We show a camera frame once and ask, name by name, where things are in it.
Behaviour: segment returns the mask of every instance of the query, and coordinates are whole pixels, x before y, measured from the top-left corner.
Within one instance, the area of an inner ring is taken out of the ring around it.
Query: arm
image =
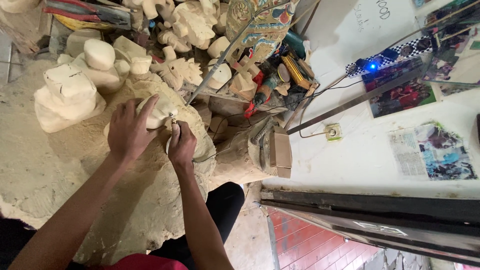
[[[210,216],[193,173],[197,139],[186,122],[172,124],[168,158],[177,173],[188,247],[199,270],[233,270],[220,233]]]
[[[109,155],[28,241],[9,270],[64,270],[67,267],[113,186],[157,135],[158,130],[146,129],[146,119],[157,100],[158,96],[150,98],[138,116],[135,110],[141,98],[117,106],[110,121]]]

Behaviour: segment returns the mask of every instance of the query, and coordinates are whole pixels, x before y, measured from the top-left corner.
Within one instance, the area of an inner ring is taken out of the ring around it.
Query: hand
[[[110,120],[108,146],[110,154],[120,162],[135,161],[147,148],[147,145],[166,127],[147,131],[146,122],[158,101],[158,95],[152,96],[137,115],[137,105],[143,98],[130,99],[117,105]]]
[[[197,138],[188,127],[187,122],[177,121],[172,124],[172,139],[168,147],[168,158],[173,167],[185,168],[192,165]]]

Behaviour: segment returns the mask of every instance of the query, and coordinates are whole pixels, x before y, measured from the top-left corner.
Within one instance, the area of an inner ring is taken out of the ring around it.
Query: newspaper clipping
[[[463,141],[439,124],[388,133],[400,172],[412,180],[478,179]]]

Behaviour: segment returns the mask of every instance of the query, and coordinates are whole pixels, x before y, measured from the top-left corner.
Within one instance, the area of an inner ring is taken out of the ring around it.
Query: white wall
[[[311,63],[322,87],[344,74],[345,65],[359,57],[378,53],[402,36],[417,29],[418,12],[411,0],[387,0],[392,21],[375,18],[377,0],[322,0],[307,31],[316,49]],[[364,4],[371,29],[358,32],[353,7]],[[304,8],[299,5],[298,14]],[[360,80],[345,79],[338,86]],[[365,93],[363,83],[349,88],[332,89],[316,98],[305,112],[307,121]],[[480,173],[480,145],[476,132],[476,115],[480,113],[480,90],[474,89],[445,97],[443,101],[373,119],[366,103],[335,115],[302,131],[311,135],[339,123],[343,140],[326,142],[324,135],[300,138],[290,135],[293,168],[291,179],[264,180],[270,188],[327,191],[351,194],[380,194],[419,197],[480,198],[480,181],[408,181],[398,173],[386,133],[415,127],[431,121],[459,134],[470,152],[474,169]]]

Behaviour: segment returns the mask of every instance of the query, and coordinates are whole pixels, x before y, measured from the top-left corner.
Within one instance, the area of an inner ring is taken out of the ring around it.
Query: red tile floor
[[[356,270],[378,251],[292,216],[268,209],[282,270]]]

